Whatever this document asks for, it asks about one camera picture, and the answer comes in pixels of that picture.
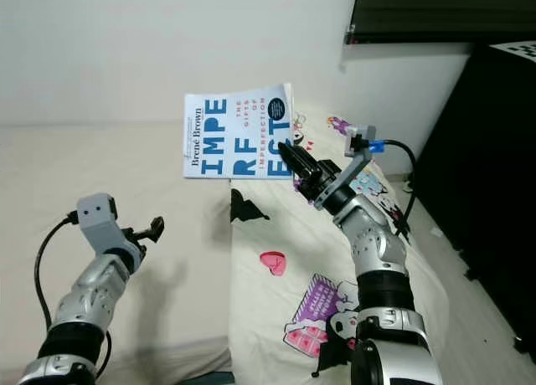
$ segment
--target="pink sticker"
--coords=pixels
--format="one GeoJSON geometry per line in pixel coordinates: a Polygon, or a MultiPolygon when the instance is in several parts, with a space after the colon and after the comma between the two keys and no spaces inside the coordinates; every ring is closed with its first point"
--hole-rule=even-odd
{"type": "Polygon", "coordinates": [[[286,258],[283,253],[278,251],[268,251],[260,255],[260,262],[268,267],[274,276],[282,276],[285,273],[286,258]]]}

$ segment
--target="book cover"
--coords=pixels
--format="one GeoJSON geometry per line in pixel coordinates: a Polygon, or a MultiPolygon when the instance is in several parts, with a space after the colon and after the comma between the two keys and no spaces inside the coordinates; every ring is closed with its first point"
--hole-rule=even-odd
{"type": "Polygon", "coordinates": [[[183,175],[291,178],[277,144],[292,139],[290,84],[222,95],[186,95],[183,175]]]}

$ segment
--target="bed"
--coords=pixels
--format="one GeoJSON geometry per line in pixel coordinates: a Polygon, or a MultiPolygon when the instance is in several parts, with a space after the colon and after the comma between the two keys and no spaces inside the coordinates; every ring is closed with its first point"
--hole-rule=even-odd
{"type": "MultiPolygon", "coordinates": [[[[346,125],[323,114],[298,115],[295,140],[316,158],[344,167],[346,125]]],[[[145,228],[158,215],[167,227],[158,244],[148,244],[117,305],[112,359],[100,383],[177,383],[230,370],[231,355],[238,384],[348,382],[344,365],[312,378],[318,358],[300,341],[305,335],[318,343],[325,339],[315,328],[292,327],[311,285],[337,293],[340,284],[353,284],[346,239],[326,213],[294,192],[291,181],[183,179],[182,137],[181,121],[0,131],[1,383],[19,378],[44,339],[33,288],[37,248],[78,198],[96,192],[115,197],[122,227],[145,228]],[[254,207],[248,218],[234,210],[232,225],[231,193],[254,207]],[[278,253],[286,256],[282,272],[272,264],[278,253]]],[[[363,174],[359,182],[382,196],[386,213],[396,212],[394,192],[379,167],[372,163],[363,174]]],[[[434,351],[441,353],[448,299],[407,236],[416,305],[434,351]]],[[[51,308],[92,256],[78,228],[54,237],[42,263],[51,308]]]]}

